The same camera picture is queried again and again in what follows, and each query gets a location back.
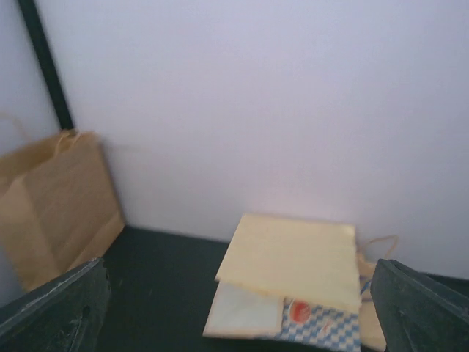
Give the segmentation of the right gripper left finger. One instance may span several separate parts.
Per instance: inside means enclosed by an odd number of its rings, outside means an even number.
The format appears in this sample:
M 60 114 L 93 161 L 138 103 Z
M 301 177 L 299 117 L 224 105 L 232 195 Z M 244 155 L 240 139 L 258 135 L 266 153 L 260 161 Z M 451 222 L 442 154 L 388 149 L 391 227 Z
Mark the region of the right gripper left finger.
M 111 288 L 95 258 L 1 308 L 2 351 L 93 351 Z

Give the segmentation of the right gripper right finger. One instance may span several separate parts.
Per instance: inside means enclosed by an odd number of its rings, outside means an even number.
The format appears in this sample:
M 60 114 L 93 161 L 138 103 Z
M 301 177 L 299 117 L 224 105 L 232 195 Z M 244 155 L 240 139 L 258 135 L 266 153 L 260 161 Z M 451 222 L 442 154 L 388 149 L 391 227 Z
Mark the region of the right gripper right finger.
M 380 259 L 371 296 L 387 351 L 468 350 L 468 280 Z

